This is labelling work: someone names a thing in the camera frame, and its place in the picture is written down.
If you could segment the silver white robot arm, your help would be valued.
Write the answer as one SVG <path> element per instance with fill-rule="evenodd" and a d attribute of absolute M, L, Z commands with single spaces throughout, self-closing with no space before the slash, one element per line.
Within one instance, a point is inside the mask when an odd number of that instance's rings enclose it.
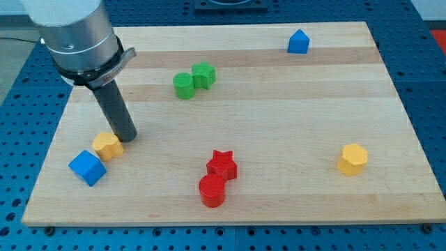
<path fill-rule="evenodd" d="M 74 85 L 98 89 L 136 56 L 123 49 L 102 0 L 22 0 L 59 73 Z"/>

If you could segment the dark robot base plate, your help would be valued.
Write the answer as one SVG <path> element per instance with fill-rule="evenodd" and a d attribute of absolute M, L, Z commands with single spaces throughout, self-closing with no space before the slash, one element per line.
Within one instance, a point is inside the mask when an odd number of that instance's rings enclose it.
<path fill-rule="evenodd" d="M 244 11 L 268 9 L 268 0 L 195 0 L 194 12 L 207 13 L 210 11 Z"/>

